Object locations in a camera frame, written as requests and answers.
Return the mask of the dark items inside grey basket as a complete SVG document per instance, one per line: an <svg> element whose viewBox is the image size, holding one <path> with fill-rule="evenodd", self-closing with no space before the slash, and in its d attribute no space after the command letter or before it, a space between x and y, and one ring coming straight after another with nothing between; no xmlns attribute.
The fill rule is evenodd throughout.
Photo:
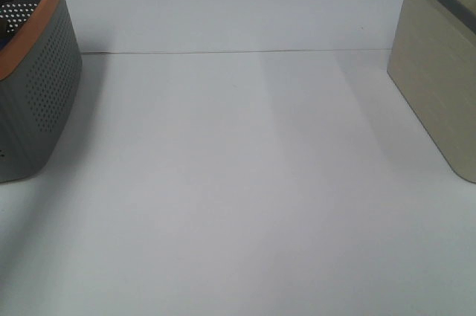
<svg viewBox="0 0 476 316"><path fill-rule="evenodd" d="M13 19L6 12L7 4L12 2L13 0L1 0L1 49L8 44L16 30Z"/></svg>

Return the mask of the beige basket with grey rim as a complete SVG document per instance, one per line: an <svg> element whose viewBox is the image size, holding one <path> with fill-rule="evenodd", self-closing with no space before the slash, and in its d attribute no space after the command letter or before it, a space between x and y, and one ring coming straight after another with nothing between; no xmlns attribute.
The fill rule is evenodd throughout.
<svg viewBox="0 0 476 316"><path fill-rule="evenodd" d="M475 0L403 0L387 72L454 173L475 182Z"/></svg>

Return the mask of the grey basket with orange rim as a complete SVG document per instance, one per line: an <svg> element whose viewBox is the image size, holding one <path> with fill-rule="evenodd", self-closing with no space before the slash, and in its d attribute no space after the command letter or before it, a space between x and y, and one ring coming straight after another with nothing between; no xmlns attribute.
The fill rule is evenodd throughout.
<svg viewBox="0 0 476 316"><path fill-rule="evenodd" d="M13 0L15 33L1 49L1 182L48 162L70 115L82 57L66 0Z"/></svg>

